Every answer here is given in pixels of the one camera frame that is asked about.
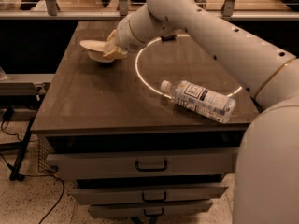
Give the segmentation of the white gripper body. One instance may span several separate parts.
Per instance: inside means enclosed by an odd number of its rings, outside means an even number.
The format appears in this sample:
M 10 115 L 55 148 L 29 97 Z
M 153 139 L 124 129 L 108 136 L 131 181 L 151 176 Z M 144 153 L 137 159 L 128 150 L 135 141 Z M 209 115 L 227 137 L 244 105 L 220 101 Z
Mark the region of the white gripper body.
M 125 51 L 139 52 L 144 47 L 144 43 L 138 40 L 132 32 L 130 19 L 131 15 L 128 15 L 119 22 L 116 29 L 116 43 Z

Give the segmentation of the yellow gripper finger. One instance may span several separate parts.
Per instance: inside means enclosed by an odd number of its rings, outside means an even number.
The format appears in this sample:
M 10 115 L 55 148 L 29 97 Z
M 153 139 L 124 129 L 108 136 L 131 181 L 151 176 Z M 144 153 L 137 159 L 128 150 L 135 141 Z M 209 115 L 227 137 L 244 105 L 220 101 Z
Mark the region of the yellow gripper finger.
M 109 35 L 107 41 L 105 42 L 104 51 L 112 50 L 115 47 L 116 47 L 116 31 L 113 30 Z
M 114 45 L 104 46 L 103 57 L 108 60 L 125 59 L 127 57 L 127 51 Z

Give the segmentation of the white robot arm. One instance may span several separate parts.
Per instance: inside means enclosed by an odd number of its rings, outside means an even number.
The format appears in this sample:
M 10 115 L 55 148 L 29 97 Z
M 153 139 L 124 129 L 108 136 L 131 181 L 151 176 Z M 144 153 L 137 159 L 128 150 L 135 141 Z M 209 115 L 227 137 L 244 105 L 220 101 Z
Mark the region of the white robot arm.
M 146 0 L 110 34 L 104 55 L 121 58 L 175 29 L 215 58 L 263 108 L 238 150 L 233 224 L 299 224 L 298 59 L 194 0 Z

